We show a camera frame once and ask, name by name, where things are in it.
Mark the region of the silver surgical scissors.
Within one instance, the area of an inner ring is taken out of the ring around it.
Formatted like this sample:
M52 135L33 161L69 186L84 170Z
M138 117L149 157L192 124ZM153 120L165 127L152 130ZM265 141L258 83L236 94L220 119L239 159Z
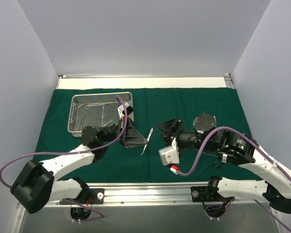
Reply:
M76 106L76 109L84 108L85 110L87 110L91 106L93 106L93 105L92 104L89 104L89 103L84 103L84 104L80 104L80 105Z

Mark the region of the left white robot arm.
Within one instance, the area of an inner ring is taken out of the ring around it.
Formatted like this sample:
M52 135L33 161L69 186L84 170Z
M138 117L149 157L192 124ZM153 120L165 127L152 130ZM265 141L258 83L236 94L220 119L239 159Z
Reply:
M86 126L81 133L81 145L69 155L60 155L40 162L35 159L28 161L10 192L30 214L38 212L48 202L55 200L70 199L83 204L92 196L89 186L77 177L64 181L61 178L102 159L108 149L104 142L112 141L119 142L125 148L148 143L148 139L135 129L130 118L119 120L118 124L109 127Z

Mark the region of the green surgical cloth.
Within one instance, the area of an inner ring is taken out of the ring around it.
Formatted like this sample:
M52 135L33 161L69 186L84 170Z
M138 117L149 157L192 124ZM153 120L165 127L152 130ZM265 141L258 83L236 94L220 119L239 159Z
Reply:
M72 97L79 94L130 92L133 97L134 121L144 137L150 128L154 131L145 153L143 147L131 149L114 143L103 158L91 165L69 173L62 180L79 177L87 183L170 183L207 182L211 176L235 180L260 178L252 172L226 164L219 170L211 165L214 156L202 154L197 167L189 177L173 174L162 165L158 150L165 144L159 138L157 123L179 118L185 130L193 131L193 120L206 113L216 117L218 126L229 126L251 136L237 91L230 88L153 88L153 89L89 89L55 90L48 108L36 152L69 152L81 144L80 138L67 131Z

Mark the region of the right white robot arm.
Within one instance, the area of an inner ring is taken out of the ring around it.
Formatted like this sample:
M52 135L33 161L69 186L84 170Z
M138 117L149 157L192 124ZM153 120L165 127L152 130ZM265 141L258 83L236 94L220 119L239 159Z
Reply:
M264 149L244 133L229 127L218 127L215 116L201 114L187 131L180 119L157 124L165 147L159 150L161 162L173 173L180 174L177 164L183 149L197 151L197 157L208 153L217 158L212 166L220 169L226 164L251 171L258 180L233 180L213 176L202 188L192 187L192 200L225 204L243 198L262 201L273 209L291 214L291 170L268 155Z

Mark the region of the metal mesh instrument tray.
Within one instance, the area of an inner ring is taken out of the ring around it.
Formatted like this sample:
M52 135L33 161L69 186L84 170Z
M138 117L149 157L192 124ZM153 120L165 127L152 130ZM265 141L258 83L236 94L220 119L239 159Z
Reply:
M130 92L74 95L70 105L67 131L74 137L80 137L86 126L107 127L118 123L120 118L117 108L120 103L117 101L117 96L133 106ZM93 106L87 110L76 109L76 106L84 103Z

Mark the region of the silver forceps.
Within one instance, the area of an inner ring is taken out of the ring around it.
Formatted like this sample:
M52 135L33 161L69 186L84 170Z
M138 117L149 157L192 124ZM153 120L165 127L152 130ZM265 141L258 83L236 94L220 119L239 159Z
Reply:
M144 152L145 152L145 150L146 150L146 148L147 148L147 146L149 144L149 141L150 141L152 133L153 133L153 128L151 128L150 131L149 131L149 134L147 136L147 143L144 145L144 148L143 148L143 151L142 151L141 155L144 154Z

